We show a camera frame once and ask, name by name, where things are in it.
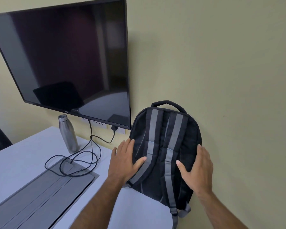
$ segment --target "television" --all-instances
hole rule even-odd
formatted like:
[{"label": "television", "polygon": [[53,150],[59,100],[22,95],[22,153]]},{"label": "television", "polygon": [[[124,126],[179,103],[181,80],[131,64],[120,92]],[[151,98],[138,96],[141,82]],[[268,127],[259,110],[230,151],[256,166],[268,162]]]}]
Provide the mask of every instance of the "television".
[{"label": "television", "polygon": [[0,52],[25,103],[131,129],[126,0],[0,13]]}]

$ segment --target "black plug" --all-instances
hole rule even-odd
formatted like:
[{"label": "black plug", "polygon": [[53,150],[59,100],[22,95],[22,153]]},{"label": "black plug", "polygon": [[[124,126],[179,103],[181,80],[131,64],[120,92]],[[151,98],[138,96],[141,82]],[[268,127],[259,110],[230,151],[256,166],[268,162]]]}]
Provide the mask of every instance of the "black plug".
[{"label": "black plug", "polygon": [[111,126],[111,129],[113,130],[113,132],[115,133],[116,132],[116,130],[118,130],[118,127],[116,127],[116,126]]}]

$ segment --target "stainless steel bottle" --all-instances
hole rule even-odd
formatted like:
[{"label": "stainless steel bottle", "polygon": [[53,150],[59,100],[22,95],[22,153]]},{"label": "stainless steel bottle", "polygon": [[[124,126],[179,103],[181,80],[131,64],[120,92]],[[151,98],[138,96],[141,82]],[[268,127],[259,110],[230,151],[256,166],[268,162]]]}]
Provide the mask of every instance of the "stainless steel bottle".
[{"label": "stainless steel bottle", "polygon": [[65,141],[69,153],[73,154],[78,151],[79,146],[77,143],[76,135],[74,132],[73,125],[68,119],[68,116],[63,114],[58,116],[59,130],[62,138]]}]

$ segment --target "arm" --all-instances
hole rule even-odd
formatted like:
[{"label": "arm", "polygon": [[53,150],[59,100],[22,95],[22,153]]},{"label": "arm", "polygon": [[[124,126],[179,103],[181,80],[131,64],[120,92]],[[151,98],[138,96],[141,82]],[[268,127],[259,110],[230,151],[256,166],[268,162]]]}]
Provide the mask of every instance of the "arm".
[{"label": "arm", "polygon": [[196,161],[191,172],[188,173],[180,161],[176,161],[176,164],[183,180],[199,198],[215,229],[247,229],[212,192],[213,163],[205,147],[197,146]]},{"label": "arm", "polygon": [[134,140],[123,141],[114,148],[108,170],[108,177],[99,191],[85,206],[70,229],[106,229],[111,213],[123,184],[129,180],[145,162],[142,157],[133,165]]}]

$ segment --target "electrical outlet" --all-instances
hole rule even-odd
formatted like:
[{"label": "electrical outlet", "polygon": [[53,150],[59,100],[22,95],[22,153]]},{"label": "electrical outlet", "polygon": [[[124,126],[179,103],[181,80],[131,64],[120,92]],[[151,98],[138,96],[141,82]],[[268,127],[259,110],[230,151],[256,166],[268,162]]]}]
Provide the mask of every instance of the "electrical outlet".
[{"label": "electrical outlet", "polygon": [[[89,123],[88,119],[86,119],[86,118],[82,118],[82,121],[85,122],[85,123]],[[93,121],[93,120],[90,120],[90,123],[91,123],[92,126],[107,129],[107,124],[105,124],[105,123],[100,123],[100,122]]]},{"label": "electrical outlet", "polygon": [[125,129],[124,129],[124,128],[119,128],[119,127],[118,127],[118,130],[116,130],[116,133],[122,133],[122,134],[125,134]]}]

